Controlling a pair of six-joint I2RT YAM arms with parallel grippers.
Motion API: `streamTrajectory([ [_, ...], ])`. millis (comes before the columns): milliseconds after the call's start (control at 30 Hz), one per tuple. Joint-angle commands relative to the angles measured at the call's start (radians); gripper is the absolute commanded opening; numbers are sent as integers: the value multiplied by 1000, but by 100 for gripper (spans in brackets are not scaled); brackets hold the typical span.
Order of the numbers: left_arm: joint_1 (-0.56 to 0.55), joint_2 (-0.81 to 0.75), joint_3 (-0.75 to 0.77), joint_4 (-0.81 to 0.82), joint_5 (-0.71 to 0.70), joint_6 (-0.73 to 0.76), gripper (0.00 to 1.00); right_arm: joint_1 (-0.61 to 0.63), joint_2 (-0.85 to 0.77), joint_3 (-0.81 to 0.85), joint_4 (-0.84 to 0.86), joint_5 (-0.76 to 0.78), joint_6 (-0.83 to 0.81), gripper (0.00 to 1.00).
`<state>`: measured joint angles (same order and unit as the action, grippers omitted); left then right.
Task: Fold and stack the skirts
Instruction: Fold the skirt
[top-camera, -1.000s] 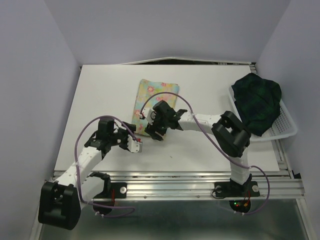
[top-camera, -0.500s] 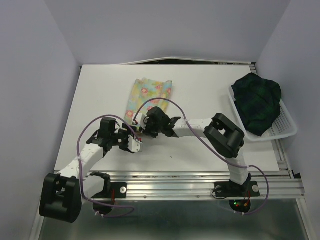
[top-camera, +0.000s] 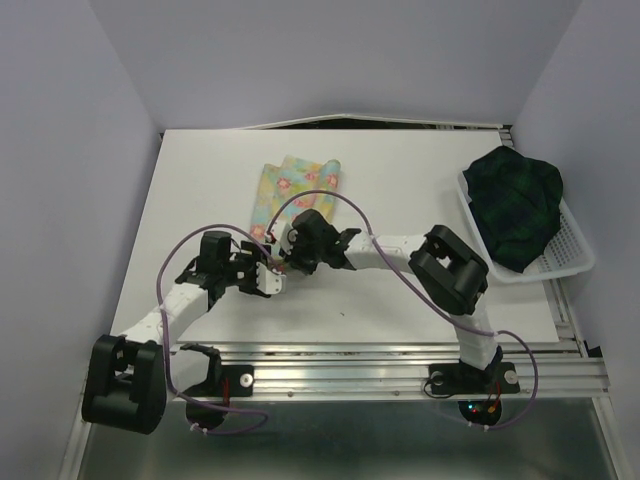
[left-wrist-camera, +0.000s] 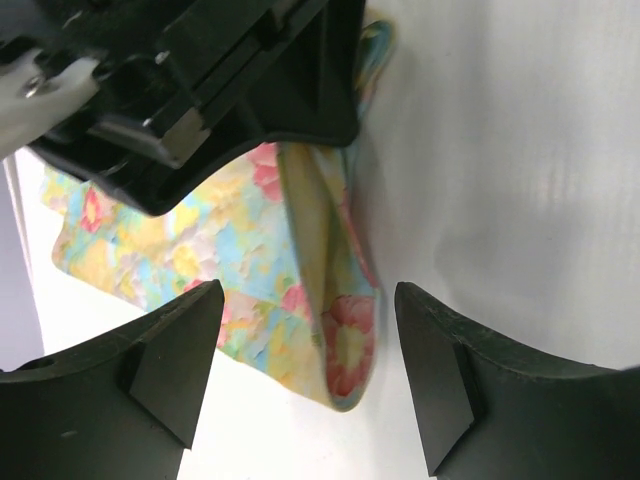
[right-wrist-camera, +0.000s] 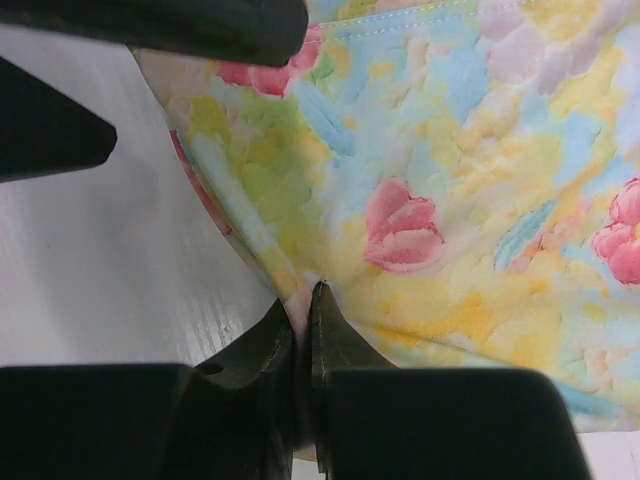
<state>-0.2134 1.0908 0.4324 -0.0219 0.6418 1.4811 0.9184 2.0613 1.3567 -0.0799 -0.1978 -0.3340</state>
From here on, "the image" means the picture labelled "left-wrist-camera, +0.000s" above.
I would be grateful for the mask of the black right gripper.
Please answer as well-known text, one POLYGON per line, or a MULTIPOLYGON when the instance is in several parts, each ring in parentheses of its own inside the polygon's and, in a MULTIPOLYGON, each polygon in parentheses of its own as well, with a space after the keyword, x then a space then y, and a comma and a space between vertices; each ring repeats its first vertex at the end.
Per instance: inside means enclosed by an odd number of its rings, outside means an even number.
POLYGON ((280 137, 276 1, 5 1, 1 153, 143 212, 280 137))

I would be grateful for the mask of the pastel floral skirt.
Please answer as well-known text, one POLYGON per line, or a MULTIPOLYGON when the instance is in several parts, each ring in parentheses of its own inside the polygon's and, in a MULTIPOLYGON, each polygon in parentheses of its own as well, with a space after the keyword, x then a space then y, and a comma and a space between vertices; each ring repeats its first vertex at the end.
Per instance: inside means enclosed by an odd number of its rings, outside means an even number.
POLYGON ((64 219, 53 263, 146 311, 219 280, 223 353, 351 410, 371 375, 378 302, 351 218, 356 159, 355 145, 265 143, 160 217, 46 168, 41 200, 64 219))

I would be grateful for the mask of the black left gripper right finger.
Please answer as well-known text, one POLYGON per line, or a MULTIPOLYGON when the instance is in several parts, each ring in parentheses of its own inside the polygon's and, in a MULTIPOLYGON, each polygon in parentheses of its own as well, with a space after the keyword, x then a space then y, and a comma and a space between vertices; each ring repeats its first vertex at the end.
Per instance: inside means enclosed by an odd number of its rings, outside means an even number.
POLYGON ((639 371, 554 356, 395 290, 428 474, 437 479, 635 479, 639 371))

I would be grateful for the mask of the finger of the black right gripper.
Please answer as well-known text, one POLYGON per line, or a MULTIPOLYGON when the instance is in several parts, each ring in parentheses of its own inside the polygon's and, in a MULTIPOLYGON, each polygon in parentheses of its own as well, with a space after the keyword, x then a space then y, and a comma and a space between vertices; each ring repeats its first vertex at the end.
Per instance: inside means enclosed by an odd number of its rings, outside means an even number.
POLYGON ((354 93, 362 1, 260 1, 251 25, 199 85, 208 148, 294 141, 345 146, 359 130, 354 93))

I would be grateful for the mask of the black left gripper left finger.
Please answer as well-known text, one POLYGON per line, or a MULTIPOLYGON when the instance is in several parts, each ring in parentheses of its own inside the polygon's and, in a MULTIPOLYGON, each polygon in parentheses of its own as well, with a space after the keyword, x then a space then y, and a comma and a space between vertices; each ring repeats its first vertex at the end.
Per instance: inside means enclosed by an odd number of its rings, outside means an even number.
POLYGON ((4 479, 174 479, 193 446, 224 293, 162 307, 1 375, 4 479))

